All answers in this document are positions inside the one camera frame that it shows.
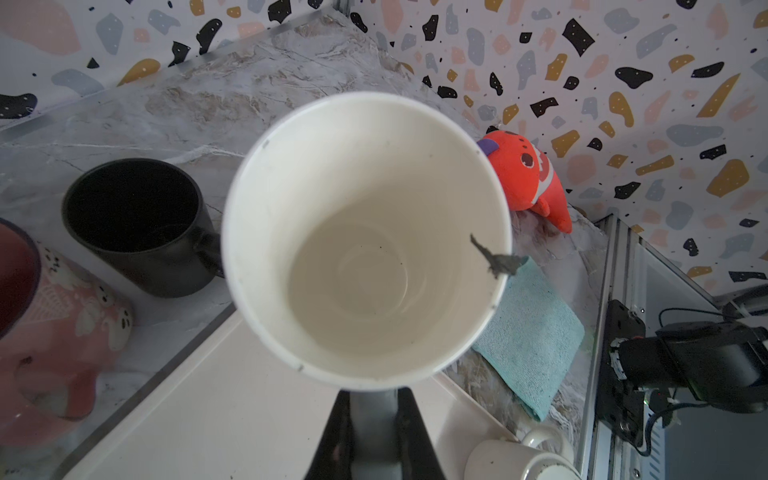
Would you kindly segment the grey mug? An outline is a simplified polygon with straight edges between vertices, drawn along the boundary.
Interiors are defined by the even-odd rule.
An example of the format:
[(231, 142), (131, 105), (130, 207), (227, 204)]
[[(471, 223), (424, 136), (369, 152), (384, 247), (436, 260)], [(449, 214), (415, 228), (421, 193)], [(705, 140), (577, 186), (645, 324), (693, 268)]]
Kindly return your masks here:
[(228, 289), (285, 365), (350, 393), (352, 479), (403, 479), (397, 390), (460, 357), (523, 265), (477, 142), (421, 102), (337, 94), (271, 126), (231, 184)]

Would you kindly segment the white mug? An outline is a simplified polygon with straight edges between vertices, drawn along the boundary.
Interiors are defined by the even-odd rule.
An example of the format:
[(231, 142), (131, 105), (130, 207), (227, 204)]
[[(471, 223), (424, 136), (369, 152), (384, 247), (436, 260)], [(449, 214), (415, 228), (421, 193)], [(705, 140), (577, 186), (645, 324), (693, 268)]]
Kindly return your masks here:
[(465, 479), (580, 479), (567, 437), (549, 426), (530, 430), (520, 442), (484, 440), (468, 457)]

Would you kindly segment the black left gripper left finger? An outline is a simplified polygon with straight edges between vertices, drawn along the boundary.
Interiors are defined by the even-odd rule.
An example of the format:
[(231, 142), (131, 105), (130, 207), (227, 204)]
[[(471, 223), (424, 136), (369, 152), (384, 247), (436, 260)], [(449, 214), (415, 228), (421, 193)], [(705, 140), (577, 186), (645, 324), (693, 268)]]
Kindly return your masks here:
[(353, 445), (350, 393), (341, 390), (336, 396), (304, 479), (351, 480)]

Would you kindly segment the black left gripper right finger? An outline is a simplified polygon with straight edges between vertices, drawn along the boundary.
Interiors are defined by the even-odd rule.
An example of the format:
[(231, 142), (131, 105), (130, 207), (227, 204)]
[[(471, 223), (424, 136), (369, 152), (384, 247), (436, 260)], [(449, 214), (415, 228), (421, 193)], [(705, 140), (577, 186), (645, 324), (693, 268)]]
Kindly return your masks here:
[(407, 387), (398, 389), (397, 402), (395, 427), (402, 478), (445, 480), (412, 390)]

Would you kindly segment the pink ghost mug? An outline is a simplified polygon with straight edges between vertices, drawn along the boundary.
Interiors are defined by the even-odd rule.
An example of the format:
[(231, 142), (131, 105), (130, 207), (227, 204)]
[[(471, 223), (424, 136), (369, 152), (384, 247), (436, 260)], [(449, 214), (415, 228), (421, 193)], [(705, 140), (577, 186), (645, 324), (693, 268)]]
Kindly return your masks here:
[(131, 303), (77, 263), (1, 222), (1, 443), (45, 444), (94, 409), (126, 347)]

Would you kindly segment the black mug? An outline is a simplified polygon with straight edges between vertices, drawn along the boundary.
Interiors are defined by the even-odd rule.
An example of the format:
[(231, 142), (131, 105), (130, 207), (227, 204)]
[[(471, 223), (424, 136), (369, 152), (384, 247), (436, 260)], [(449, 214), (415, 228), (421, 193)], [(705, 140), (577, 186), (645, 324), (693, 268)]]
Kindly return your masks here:
[(180, 298), (223, 276), (202, 192), (180, 168), (128, 158), (78, 178), (62, 202), (69, 234), (146, 293)]

